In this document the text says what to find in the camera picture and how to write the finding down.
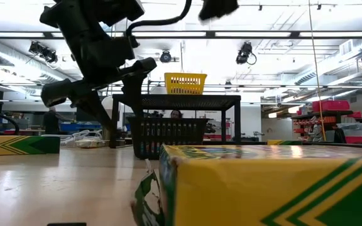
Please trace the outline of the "yellow plastic basket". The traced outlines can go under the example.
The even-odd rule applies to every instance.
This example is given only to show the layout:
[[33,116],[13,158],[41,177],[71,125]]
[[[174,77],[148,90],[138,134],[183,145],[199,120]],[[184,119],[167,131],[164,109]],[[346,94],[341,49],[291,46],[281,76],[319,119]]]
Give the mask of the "yellow plastic basket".
[[165,73],[167,94],[202,95],[206,78],[203,73]]

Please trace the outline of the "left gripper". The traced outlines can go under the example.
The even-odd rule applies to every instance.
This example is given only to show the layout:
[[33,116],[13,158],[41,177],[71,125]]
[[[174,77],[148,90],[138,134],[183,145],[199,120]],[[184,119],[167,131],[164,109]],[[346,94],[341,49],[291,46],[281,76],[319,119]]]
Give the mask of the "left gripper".
[[137,118],[143,118],[142,85],[147,75],[156,68],[156,61],[149,57],[137,60],[125,67],[126,60],[134,59],[133,43],[128,38],[109,38],[99,41],[84,41],[73,53],[83,74],[83,79],[44,85],[41,99],[45,106],[62,104],[67,99],[73,106],[94,117],[108,131],[114,124],[103,107],[97,91],[121,81],[123,100]]

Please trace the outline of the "black plastic basket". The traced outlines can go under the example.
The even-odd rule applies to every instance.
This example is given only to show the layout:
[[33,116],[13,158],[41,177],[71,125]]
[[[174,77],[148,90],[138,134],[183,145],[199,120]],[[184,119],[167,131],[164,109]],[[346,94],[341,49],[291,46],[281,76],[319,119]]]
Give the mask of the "black plastic basket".
[[163,145],[198,145],[204,140],[207,119],[129,117],[134,155],[158,160]]

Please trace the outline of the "black perforated metal riser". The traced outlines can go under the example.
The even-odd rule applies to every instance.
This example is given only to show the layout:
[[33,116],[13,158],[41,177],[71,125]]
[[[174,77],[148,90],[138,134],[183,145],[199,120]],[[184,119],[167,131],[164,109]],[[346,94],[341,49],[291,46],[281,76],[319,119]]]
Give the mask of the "black perforated metal riser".
[[239,95],[168,95],[143,94],[136,105],[144,110],[204,110],[221,112],[221,144],[228,144],[226,112],[234,109],[234,144],[241,144],[241,97]]

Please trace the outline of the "blue storage tray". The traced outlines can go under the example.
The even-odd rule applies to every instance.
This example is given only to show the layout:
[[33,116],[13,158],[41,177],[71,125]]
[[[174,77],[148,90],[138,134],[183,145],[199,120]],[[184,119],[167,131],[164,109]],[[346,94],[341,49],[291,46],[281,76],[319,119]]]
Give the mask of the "blue storage tray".
[[102,126],[100,124],[61,124],[60,130],[65,132],[74,132],[82,130],[100,130]]

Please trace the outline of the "yellow green crayon box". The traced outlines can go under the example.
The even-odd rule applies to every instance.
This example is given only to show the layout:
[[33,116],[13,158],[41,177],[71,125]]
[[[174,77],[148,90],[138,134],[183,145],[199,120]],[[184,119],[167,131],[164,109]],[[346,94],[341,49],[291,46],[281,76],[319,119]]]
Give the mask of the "yellow green crayon box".
[[0,136],[0,156],[59,153],[59,137]]
[[267,145],[287,145],[287,146],[295,146],[295,145],[303,145],[302,141],[288,141],[288,140],[267,140]]
[[362,226],[362,148],[164,145],[131,209],[137,226]]

